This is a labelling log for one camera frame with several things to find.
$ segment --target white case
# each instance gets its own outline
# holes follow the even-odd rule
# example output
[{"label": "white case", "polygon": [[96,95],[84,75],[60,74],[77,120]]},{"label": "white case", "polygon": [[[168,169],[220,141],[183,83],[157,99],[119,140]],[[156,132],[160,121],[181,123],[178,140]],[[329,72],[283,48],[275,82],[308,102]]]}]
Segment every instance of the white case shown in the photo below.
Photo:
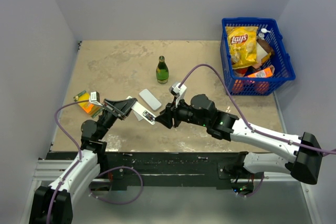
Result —
[{"label": "white case", "polygon": [[159,100],[153,96],[153,94],[148,89],[142,90],[139,93],[139,96],[145,101],[145,103],[148,104],[149,107],[151,107],[153,111],[158,110],[162,105],[161,102],[159,102]]}]

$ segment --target gray wall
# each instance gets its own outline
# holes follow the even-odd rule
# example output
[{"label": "gray wall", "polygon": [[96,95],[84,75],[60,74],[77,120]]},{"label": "gray wall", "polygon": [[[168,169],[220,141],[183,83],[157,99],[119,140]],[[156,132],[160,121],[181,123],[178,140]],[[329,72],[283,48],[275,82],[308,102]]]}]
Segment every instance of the gray wall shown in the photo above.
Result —
[{"label": "gray wall", "polygon": [[289,0],[56,0],[77,39],[219,40],[224,17],[277,19]]},{"label": "gray wall", "polygon": [[[289,133],[313,133],[322,148],[336,148],[336,0],[290,0],[279,18],[297,79],[277,94]],[[336,219],[336,157],[323,159],[310,188],[323,223]]]},{"label": "gray wall", "polygon": [[0,0],[0,223],[19,223],[76,55],[55,0]]}]

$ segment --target yellow package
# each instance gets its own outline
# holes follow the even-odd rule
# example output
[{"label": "yellow package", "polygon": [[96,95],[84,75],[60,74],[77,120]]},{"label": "yellow package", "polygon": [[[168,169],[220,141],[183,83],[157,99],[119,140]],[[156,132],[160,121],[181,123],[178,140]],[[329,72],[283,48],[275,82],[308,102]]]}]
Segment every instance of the yellow package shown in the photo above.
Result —
[{"label": "yellow package", "polygon": [[257,62],[257,26],[225,27],[233,69],[247,68]]}]

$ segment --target green bottle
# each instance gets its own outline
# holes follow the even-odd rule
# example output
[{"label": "green bottle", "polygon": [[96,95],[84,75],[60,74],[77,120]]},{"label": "green bottle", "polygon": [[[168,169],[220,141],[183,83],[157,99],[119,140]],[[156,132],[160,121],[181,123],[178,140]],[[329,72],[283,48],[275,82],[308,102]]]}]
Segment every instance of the green bottle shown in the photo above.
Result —
[{"label": "green bottle", "polygon": [[164,84],[168,82],[169,71],[166,62],[164,62],[164,56],[159,57],[159,64],[156,68],[156,78],[158,83]]}]

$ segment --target lay's logo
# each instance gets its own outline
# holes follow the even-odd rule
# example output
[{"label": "lay's logo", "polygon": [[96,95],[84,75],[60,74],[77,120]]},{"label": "lay's logo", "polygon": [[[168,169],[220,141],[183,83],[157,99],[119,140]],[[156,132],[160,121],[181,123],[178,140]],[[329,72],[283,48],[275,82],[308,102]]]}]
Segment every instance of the lay's logo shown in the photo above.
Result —
[{"label": "lay's logo", "polygon": [[233,36],[231,38],[231,44],[241,44],[244,43],[245,41],[247,41],[248,35],[244,34],[244,35],[240,35],[240,36]]}]

